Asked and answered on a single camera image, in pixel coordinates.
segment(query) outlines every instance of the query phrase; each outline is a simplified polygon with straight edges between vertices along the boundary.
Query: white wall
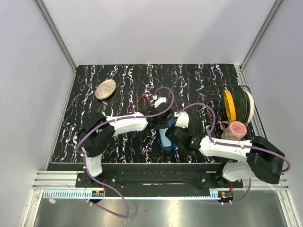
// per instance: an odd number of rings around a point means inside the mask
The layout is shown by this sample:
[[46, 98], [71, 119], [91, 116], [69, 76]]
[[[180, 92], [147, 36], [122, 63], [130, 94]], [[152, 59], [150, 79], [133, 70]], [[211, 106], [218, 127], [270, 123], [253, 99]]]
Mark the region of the white wall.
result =
[[275, 0], [44, 0], [76, 64], [240, 64]]
[[0, 2], [0, 226], [21, 221], [72, 70], [33, 0]]
[[303, 1], [284, 1], [245, 68], [268, 139], [290, 159], [286, 173], [303, 221]]

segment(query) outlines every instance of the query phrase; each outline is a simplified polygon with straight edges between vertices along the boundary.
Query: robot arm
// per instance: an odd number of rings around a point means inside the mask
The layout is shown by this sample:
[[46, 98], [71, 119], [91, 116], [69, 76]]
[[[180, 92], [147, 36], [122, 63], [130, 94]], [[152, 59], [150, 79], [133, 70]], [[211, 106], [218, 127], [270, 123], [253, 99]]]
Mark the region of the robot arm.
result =
[[[244, 141], [213, 138], [214, 142], [212, 142], [210, 138], [204, 134], [188, 135], [187, 119], [187, 113], [181, 112], [178, 116], [176, 125], [170, 127], [165, 134], [169, 140], [177, 144], [184, 152], [191, 155], [202, 154], [203, 156], [208, 157], [217, 156], [238, 160], [238, 162], [222, 163], [222, 168], [220, 168], [218, 172], [218, 175], [230, 182], [257, 177], [267, 183], [279, 183], [283, 160], [271, 154], [244, 147], [244, 145], [246, 145], [264, 148], [285, 157], [283, 152], [265, 138], [256, 136], [253, 140]], [[225, 146], [217, 144], [217, 142], [238, 146]]]
[[[140, 118], [112, 121], [104, 125], [97, 132], [91, 134], [88, 139], [83, 142], [82, 151], [86, 156], [87, 168], [92, 176], [97, 176], [102, 173], [101, 154], [113, 136], [130, 131], [142, 131], [146, 128], [166, 128], [167, 121], [172, 116], [171, 110], [156, 117], [144, 118], [144, 116], [160, 113], [166, 108], [168, 108], [166, 98], [159, 97], [155, 103], [155, 108], [150, 111], [132, 114], [132, 116], [140, 116]], [[177, 118], [176, 125], [170, 127], [165, 135], [171, 142], [177, 144], [183, 152], [190, 155], [202, 154], [203, 156], [218, 156], [238, 160], [238, 162], [233, 163], [222, 163], [217, 172], [220, 177], [231, 182], [238, 179], [257, 177], [267, 183], [279, 183], [283, 166], [283, 160], [280, 158], [250, 148], [244, 148], [244, 146], [232, 147], [219, 145], [210, 141], [209, 137], [204, 134], [189, 135], [187, 133], [188, 114], [181, 112], [178, 116], [175, 115], [175, 117]], [[80, 131], [78, 139], [82, 139], [101, 122], [115, 120], [117, 118], [118, 117], [109, 117], [101, 113], [96, 113], [90, 122]], [[213, 140], [215, 142], [224, 141], [229, 144], [261, 147], [284, 156], [280, 150], [262, 137], [255, 137], [252, 141]]]

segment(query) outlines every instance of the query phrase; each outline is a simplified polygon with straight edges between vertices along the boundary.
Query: pink mug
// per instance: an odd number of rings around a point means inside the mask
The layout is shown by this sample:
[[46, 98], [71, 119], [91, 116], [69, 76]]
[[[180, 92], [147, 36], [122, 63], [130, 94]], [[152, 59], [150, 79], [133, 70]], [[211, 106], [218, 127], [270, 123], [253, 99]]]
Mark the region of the pink mug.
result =
[[241, 122], [226, 122], [223, 121], [220, 123], [220, 128], [223, 130], [221, 139], [223, 140], [241, 140], [247, 133], [245, 125]]

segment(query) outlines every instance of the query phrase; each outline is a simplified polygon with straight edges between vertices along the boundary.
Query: dish rack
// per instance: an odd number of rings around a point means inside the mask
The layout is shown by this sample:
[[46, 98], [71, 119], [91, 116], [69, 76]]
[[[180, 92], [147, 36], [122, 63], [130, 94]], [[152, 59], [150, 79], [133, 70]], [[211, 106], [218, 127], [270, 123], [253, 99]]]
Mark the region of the dish rack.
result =
[[[211, 107], [216, 115], [216, 124], [214, 130], [212, 132], [212, 137], [220, 139], [223, 131], [220, 129], [220, 122], [228, 121], [228, 117], [226, 114], [225, 106], [224, 106], [224, 90], [232, 91], [235, 87], [241, 87], [243, 90], [247, 90], [250, 92], [250, 88], [248, 86], [207, 86], [206, 87], [206, 103], [209, 107]], [[208, 120], [211, 124], [213, 124], [213, 116], [210, 111], [207, 111]], [[252, 124], [249, 123], [247, 128], [247, 134], [242, 140], [252, 140], [255, 136]]]

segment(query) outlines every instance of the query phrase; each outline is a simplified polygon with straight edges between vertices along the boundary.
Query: white vein pattern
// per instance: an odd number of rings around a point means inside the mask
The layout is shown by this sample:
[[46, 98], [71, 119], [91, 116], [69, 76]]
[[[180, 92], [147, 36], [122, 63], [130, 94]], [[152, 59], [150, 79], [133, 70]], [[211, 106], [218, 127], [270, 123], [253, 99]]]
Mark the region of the white vein pattern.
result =
[[[94, 91], [106, 79], [114, 79], [117, 88], [107, 100], [95, 98]], [[147, 64], [147, 65], [81, 65], [78, 68], [60, 133], [53, 153], [52, 162], [81, 162], [74, 152], [77, 135], [83, 124], [94, 112], [108, 116], [121, 116], [138, 111], [138, 98], [146, 93], [152, 100], [156, 88], [170, 87], [175, 95], [173, 111], [190, 103], [206, 102], [207, 86], [237, 85], [238, 78], [231, 64]], [[168, 97], [161, 90], [159, 96]], [[139, 109], [148, 105], [139, 103]], [[190, 116], [188, 132], [208, 133], [211, 122], [203, 107], [187, 109]], [[149, 129], [115, 136], [102, 153], [102, 162], [119, 163], [175, 163], [175, 162], [221, 162], [222, 158], [190, 156], [176, 148], [164, 152], [160, 145], [159, 130]]]

